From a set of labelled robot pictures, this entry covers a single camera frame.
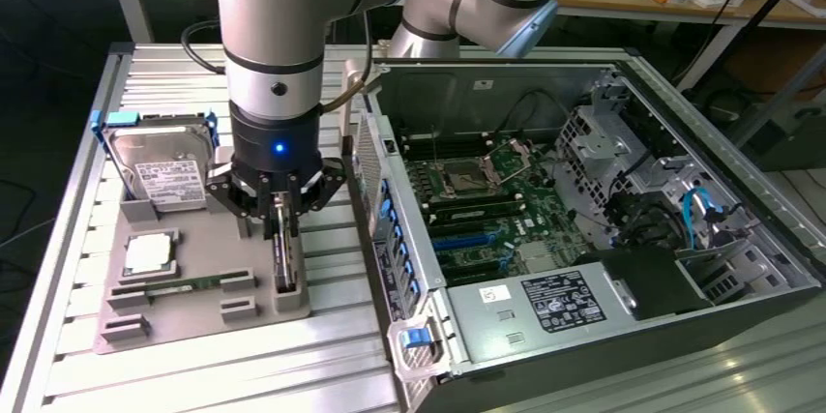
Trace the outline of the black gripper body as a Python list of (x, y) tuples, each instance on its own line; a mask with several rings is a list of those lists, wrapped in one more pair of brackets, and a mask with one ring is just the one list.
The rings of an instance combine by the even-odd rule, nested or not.
[(232, 170), (242, 179), (268, 177), (311, 179), (322, 169), (319, 151), (320, 116), (316, 104), (307, 113), (286, 120), (255, 117), (242, 107), (230, 105), (232, 130)]

